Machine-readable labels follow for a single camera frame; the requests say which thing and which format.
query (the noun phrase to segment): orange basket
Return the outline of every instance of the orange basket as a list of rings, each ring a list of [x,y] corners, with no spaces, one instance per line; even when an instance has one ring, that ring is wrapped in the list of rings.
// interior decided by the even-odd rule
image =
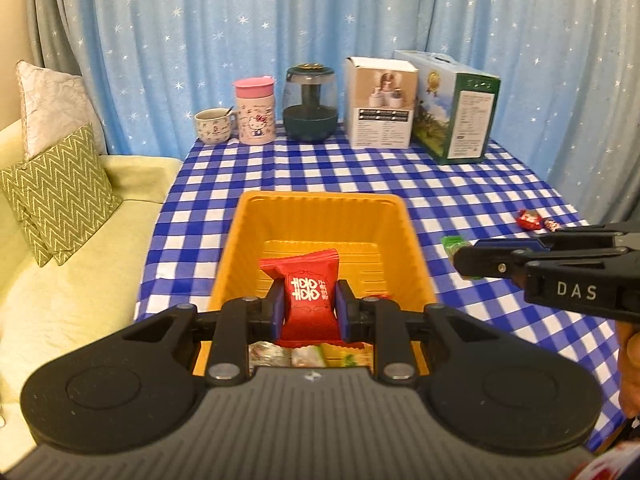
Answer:
[[[240,197],[209,310],[219,310],[225,301],[240,296],[263,298],[273,280],[258,268],[260,259],[328,248],[340,254],[339,277],[358,298],[387,294],[403,310],[418,312],[436,301],[400,197],[249,191]],[[421,352],[416,356],[420,371],[426,373]]]

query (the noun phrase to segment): sofa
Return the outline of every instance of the sofa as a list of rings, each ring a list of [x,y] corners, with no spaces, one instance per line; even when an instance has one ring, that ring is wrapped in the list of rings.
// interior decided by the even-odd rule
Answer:
[[[22,160],[20,121],[0,132],[0,168]],[[0,472],[33,446],[20,390],[40,365],[131,323],[152,232],[181,161],[102,155],[124,202],[68,262],[44,267],[0,192]]]

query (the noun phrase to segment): pillow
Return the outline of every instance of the pillow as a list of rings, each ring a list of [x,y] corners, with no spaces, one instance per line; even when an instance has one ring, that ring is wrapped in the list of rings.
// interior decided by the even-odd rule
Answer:
[[[9,170],[10,192],[5,193],[17,196],[22,205],[14,214],[22,216],[23,225],[33,224],[58,265],[82,247],[122,203],[98,161],[90,124],[33,160],[3,171]]]
[[[38,227],[34,224],[31,216],[20,200],[17,173],[17,166],[1,170],[0,186],[6,195],[6,199],[11,210],[14,212],[15,219],[18,224],[20,224],[22,234],[24,235],[25,240],[27,240],[27,245],[31,248],[31,251],[33,251],[36,263],[39,267],[43,267],[51,259],[51,253],[42,241]]]
[[[100,119],[89,101],[82,77],[33,66],[26,61],[16,65],[22,103],[24,158],[53,146],[80,126],[94,128],[95,148],[107,153]]]

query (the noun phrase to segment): blue curtain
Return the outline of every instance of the blue curtain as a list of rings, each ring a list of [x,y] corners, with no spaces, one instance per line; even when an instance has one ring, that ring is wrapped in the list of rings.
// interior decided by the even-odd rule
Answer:
[[[113,153],[184,156],[194,139],[193,114],[231,106],[235,79],[281,80],[292,64],[322,62],[338,69],[342,86],[346,56],[417,49],[499,75],[492,135],[587,218],[612,214],[614,201],[619,216],[620,200],[635,203],[640,190],[633,179],[640,162],[640,0],[63,0],[63,6]]]
[[[431,17],[430,0],[64,2],[111,151],[178,157],[193,144],[193,114],[234,103],[234,80],[423,48]]]
[[[427,50],[502,78],[493,138],[594,222],[624,218],[638,199],[640,182],[620,192],[640,164],[639,10],[640,0],[435,1]]]

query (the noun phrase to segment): table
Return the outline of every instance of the table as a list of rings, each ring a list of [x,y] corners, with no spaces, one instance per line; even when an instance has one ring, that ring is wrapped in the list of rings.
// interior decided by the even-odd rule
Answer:
[[[612,322],[528,304],[507,280],[463,280],[440,243],[456,233],[469,241],[527,237],[514,222],[523,207],[565,226],[583,223],[558,192],[495,142],[484,164],[438,166],[418,146],[354,150],[342,132],[319,145],[299,144],[282,133],[265,146],[196,141],[158,217],[136,319],[176,303],[206,309],[236,204],[246,190],[393,193],[406,203],[440,301],[589,369],[607,399],[590,449],[622,423]]]

